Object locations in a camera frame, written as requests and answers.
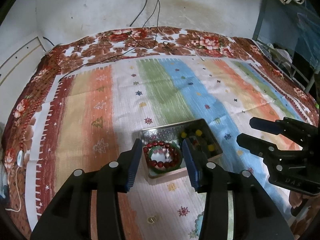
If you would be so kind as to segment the gold ring charm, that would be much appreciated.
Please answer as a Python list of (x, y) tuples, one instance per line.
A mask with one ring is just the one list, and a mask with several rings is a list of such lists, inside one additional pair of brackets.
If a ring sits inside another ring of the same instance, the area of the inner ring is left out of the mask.
[(157, 222), (156, 216), (150, 216), (150, 217), (147, 218), (147, 223), (148, 224), (154, 224), (155, 222)]

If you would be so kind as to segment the green jade bangle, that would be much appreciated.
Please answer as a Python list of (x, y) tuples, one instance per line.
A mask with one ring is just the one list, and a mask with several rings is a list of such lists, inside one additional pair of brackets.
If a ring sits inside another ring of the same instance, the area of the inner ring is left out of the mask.
[(178, 170), (183, 155), (180, 147), (174, 142), (154, 141), (143, 147), (148, 168), (157, 174)]

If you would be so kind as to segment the copper metal tin box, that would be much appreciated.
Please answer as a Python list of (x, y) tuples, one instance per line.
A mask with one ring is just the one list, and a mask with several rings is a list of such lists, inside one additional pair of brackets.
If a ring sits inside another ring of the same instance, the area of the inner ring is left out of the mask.
[(223, 153), (204, 119), (143, 129), (139, 137), (143, 143), (143, 165), (151, 185), (187, 175), (182, 150), (185, 139), (209, 161), (217, 160)]

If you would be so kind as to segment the blue metal rack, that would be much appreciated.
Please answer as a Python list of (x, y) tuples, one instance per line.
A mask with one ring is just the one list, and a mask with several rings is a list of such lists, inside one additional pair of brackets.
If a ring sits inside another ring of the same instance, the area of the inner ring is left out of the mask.
[(306, 92), (315, 93), (319, 73), (319, 14), (308, 0), (262, 0), (253, 40), (270, 49), (274, 62)]

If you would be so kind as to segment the striped colourful mat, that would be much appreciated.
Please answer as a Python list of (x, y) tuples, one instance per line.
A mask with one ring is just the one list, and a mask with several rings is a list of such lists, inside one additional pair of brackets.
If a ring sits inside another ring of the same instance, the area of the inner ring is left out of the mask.
[(77, 168), (95, 171), (129, 150), (143, 129), (204, 119), (223, 154), (220, 165), (253, 172), (287, 220), (289, 192), (268, 182), (262, 160), (240, 148), (247, 133), (282, 150), (297, 144), (251, 129), (250, 118), (308, 118), (308, 97), (280, 71), (231, 59), (150, 57), (57, 75), (35, 113), (25, 205), (35, 227), (54, 194)]

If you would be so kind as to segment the white headboard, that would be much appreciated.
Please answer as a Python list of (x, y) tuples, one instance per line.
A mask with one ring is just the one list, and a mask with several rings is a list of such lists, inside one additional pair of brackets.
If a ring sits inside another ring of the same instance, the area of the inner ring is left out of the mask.
[(44, 47), (38, 37), (23, 42), (10, 52), (6, 60), (1, 59), (1, 85), (10, 79), (31, 77), (44, 55)]

